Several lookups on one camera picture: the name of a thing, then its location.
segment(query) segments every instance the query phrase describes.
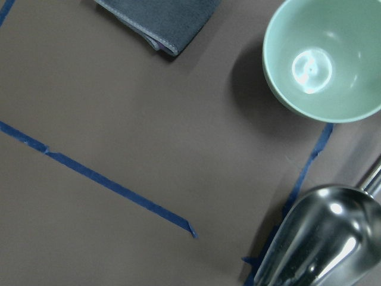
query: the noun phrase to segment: bowl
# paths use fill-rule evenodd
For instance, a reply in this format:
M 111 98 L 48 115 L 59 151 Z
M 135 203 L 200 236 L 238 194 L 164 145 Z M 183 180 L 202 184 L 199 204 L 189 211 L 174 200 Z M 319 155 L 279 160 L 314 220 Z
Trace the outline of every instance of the bowl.
M 381 0 L 286 0 L 263 42 L 266 81 L 288 109 L 345 123 L 381 109 Z

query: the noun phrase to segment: stainless steel scoop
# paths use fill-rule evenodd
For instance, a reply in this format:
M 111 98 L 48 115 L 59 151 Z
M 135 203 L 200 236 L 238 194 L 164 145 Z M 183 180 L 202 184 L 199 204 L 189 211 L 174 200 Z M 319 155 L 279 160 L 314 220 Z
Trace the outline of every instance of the stainless steel scoop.
M 309 191 L 281 224 L 256 286 L 354 285 L 381 260 L 381 156 L 358 188 Z

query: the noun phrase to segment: tape strip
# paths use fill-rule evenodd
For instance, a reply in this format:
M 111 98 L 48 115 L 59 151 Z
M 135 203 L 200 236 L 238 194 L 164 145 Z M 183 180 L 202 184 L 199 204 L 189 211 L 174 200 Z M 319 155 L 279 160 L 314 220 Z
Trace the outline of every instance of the tape strip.
M 77 161 L 74 161 L 73 159 L 65 156 L 61 153 L 56 152 L 50 152 L 49 147 L 45 145 L 44 143 L 41 143 L 38 140 L 35 140 L 32 137 L 27 136 L 26 134 L 20 132 L 17 129 L 14 129 L 12 126 L 5 124 L 4 122 L 0 121 L 0 130 L 3 131 L 3 133 L 6 133 L 7 135 L 19 140 L 22 143 L 25 143 L 29 147 L 47 155 L 48 157 L 54 159 L 55 161 L 67 166 L 68 168 L 76 171 L 77 173 L 93 180 L 94 182 L 99 183 L 100 185 L 124 196 L 125 198 L 128 198 L 129 200 L 133 201 L 134 203 L 146 208 L 147 210 L 155 213 L 156 215 L 159 215 L 166 220 L 174 223 L 175 225 L 185 229 L 186 231 L 189 231 L 194 238 L 197 238 L 198 235 L 196 231 L 193 229 L 192 225 L 190 223 L 178 216 L 175 213 L 170 212 L 169 210 L 155 204 L 154 202 L 142 197 L 141 195 L 119 185 L 118 183 L 113 182 L 112 180 L 106 178 L 105 176 L 95 172 L 94 170 L 78 163 Z
M 291 207 L 293 206 L 294 202 L 298 198 L 298 195 L 300 193 L 302 184 L 304 182 L 304 179 L 308 173 L 308 170 L 310 169 L 313 161 L 316 159 L 316 157 L 324 150 L 325 146 L 328 143 L 328 140 L 332 134 L 333 128 L 334 128 L 333 123 L 328 123 L 325 125 L 323 131 L 321 132 L 321 135 L 319 139 L 317 140 L 315 147 L 313 148 L 306 164 L 304 165 L 301 173 L 299 174 L 298 180 L 296 180 L 296 183 L 285 203 L 282 209 L 282 216 L 283 218 L 286 217 L 288 212 L 290 211 Z M 258 257 L 244 257 L 242 260 L 252 266 L 252 269 L 250 271 L 249 276 L 247 277 L 245 283 L 243 286 L 254 286 L 254 276 L 257 273 L 259 267 L 261 266 L 261 263 L 267 253 L 268 248 L 271 245 L 271 242 L 273 241 L 278 229 L 279 225 L 275 225 L 273 229 L 271 230 L 270 234 L 268 235 L 268 238 L 266 240 L 266 243 L 264 247 L 261 250 L 261 253 Z
M 15 2 L 15 0 L 5 0 L 3 6 L 1 7 L 1 9 L 0 9 L 0 27 L 3 24 L 8 13 L 11 11 L 11 8 L 12 8 L 14 2 Z

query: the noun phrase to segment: tabletop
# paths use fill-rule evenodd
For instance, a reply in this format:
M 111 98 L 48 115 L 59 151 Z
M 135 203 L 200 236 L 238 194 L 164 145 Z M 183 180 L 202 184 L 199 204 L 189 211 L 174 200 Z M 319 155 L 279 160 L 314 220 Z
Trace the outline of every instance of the tabletop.
M 198 238 L 0 132 L 1 285 L 244 284 L 242 258 L 280 223 L 325 126 L 284 108 L 264 79 L 281 3 L 223 0 L 172 58 L 92 0 L 15 1 L 0 27 L 0 120 Z M 356 185 L 381 152 L 380 120 L 335 125 L 302 192 Z

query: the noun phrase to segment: cloth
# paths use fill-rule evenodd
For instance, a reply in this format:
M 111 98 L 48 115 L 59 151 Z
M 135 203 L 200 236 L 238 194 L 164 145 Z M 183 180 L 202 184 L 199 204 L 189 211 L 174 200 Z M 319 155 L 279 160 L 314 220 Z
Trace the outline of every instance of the cloth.
M 95 0 L 155 49 L 177 56 L 221 0 Z

